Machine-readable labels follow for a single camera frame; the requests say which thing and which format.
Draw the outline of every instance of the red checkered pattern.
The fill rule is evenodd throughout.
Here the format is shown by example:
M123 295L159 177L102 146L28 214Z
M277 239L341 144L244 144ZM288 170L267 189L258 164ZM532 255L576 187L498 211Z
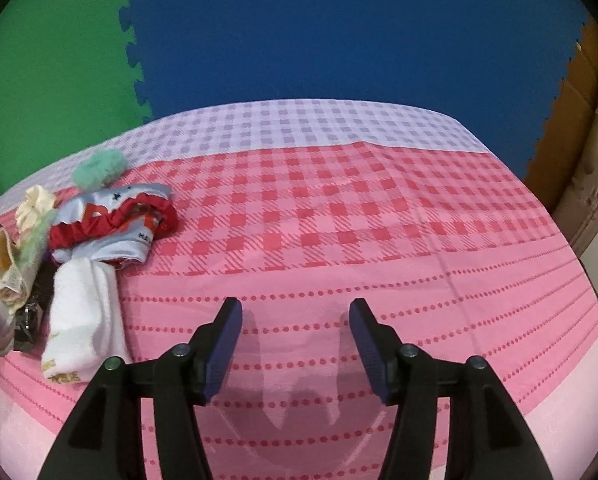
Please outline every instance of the red checkered pattern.
M138 179L168 182L185 222L139 274L360 264L557 233L489 153L358 142L155 162L125 180Z

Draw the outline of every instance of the metal screw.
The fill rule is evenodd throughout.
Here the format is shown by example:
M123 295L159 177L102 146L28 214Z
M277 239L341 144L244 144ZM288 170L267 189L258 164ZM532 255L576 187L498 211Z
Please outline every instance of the metal screw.
M416 357L419 355L419 349L412 343L406 343L401 347L401 355L404 357Z
M106 370L116 370L121 366L121 359L119 357L109 357L103 364Z
M190 346L187 343L179 343L172 347L172 353L177 357L185 357L190 353Z
M477 368L477 370L483 370L488 366L488 362L480 355L473 355L468 359L468 364L473 368Z

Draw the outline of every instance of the mint green pom pom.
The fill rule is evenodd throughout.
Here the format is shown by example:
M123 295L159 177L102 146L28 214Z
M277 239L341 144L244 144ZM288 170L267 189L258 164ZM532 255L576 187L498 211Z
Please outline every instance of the mint green pom pom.
M123 153L102 150L74 168L73 182L82 191L96 191L114 183L127 169L128 162Z

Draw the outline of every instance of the blue foam mat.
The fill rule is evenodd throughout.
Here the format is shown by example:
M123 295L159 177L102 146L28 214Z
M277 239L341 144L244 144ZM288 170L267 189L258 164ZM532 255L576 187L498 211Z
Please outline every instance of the blue foam mat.
M338 98L457 118L523 177L586 10L579 0L129 0L154 117Z

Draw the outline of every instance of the checkered tablecloth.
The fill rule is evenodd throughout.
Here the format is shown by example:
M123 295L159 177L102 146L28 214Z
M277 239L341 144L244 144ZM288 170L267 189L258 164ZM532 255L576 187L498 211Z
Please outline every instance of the checkered tablecloth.
M525 415L576 416L554 396L598 345L594 291L543 206L457 121L327 100L195 110L29 177L0 198L0 221L13 226L31 184L73 194L71 170L102 147L131 162L122 184L172 186L181 218L145 266L119 275L134 359L186 340L225 296L243 302L226 384L197 410L216 478L377 477L394 410L371 395L349 332L356 297L435 357L486 356ZM581 388L568 386L574 404L598 406ZM46 383L38 357L11 354L0 389L57 433L83 387ZM440 400L435 467L448 408ZM148 403L143 423L158 478ZM598 420L586 424L583 451L577 439L558 449L576 467L598 446Z

